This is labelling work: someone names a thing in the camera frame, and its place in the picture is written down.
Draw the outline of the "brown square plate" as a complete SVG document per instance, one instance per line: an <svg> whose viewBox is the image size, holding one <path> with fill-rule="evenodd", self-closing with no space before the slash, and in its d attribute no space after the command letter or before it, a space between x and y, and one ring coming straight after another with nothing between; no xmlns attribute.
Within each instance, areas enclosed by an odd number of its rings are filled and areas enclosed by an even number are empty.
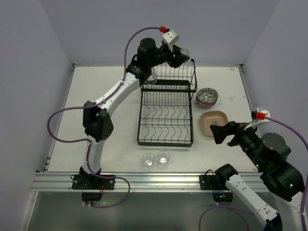
<svg viewBox="0 0 308 231"><path fill-rule="evenodd" d="M228 123L228 118L222 111L209 111L200 116L200 123L203 133L208 137L212 137L213 133L210 126L224 126Z"/></svg>

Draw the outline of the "black white leaf bowl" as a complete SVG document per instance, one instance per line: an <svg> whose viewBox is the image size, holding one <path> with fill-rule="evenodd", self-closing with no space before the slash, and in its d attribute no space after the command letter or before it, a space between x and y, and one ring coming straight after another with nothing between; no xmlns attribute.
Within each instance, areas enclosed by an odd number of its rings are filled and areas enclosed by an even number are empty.
<svg viewBox="0 0 308 231"><path fill-rule="evenodd" d="M197 91L196 98L204 104L215 104L218 100L218 92L213 88L202 88Z"/></svg>

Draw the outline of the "blue patterned bowl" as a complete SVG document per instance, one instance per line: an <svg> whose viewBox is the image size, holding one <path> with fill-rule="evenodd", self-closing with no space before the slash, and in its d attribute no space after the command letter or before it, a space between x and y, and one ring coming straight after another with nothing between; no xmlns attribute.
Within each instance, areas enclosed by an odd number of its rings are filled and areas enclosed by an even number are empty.
<svg viewBox="0 0 308 231"><path fill-rule="evenodd" d="M216 102L213 102L213 103L203 103L203 102L199 101L198 99L196 99L196 102L198 103L198 105L200 105L203 108L211 108L211 107L213 107L216 104Z"/></svg>

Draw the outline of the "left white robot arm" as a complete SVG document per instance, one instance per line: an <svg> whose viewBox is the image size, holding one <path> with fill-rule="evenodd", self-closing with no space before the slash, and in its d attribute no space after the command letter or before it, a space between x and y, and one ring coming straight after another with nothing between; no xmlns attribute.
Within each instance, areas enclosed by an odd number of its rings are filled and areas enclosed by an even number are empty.
<svg viewBox="0 0 308 231"><path fill-rule="evenodd" d="M87 101L83 110L83 127L87 135L88 150L79 175L87 184L98 181L101 171L101 156L104 142L113 132L111 117L116 108L141 84L152 75L152 68L167 63L170 67L178 68L189 60L189 55L182 52L176 45L178 38L167 35L160 47L152 38L140 41L137 53L129 65L125 66L123 77L105 95L95 102Z"/></svg>

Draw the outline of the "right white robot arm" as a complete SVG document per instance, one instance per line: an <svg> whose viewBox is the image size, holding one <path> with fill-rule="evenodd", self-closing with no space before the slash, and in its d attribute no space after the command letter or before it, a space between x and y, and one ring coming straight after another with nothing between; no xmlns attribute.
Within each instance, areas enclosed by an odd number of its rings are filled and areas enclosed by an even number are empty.
<svg viewBox="0 0 308 231"><path fill-rule="evenodd" d="M308 181L287 161L291 149L282 136L276 133L257 136L256 130L261 124L257 119L250 123L231 121L224 126L211 125L210 129L216 144L221 144L229 135L233 136L228 146L239 146L247 155L261 173L260 179L274 196L279 209L275 210L263 201L230 164L218 168L212 178L217 186L239 196L265 231L306 231Z"/></svg>

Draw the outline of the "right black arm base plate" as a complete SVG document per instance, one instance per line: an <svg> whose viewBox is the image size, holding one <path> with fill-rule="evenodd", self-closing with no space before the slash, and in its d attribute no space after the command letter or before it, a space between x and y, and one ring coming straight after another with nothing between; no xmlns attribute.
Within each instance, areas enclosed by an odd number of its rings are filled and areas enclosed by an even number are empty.
<svg viewBox="0 0 308 231"><path fill-rule="evenodd" d="M199 176L199 184L201 190L225 190L225 186L211 169Z"/></svg>

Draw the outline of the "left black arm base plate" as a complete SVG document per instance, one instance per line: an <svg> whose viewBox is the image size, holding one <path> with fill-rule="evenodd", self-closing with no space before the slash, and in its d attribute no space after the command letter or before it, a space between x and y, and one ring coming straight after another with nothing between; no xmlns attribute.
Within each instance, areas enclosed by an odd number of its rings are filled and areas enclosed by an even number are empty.
<svg viewBox="0 0 308 231"><path fill-rule="evenodd" d="M73 190L113 190L115 175L102 175L99 178L87 172L71 175Z"/></svg>

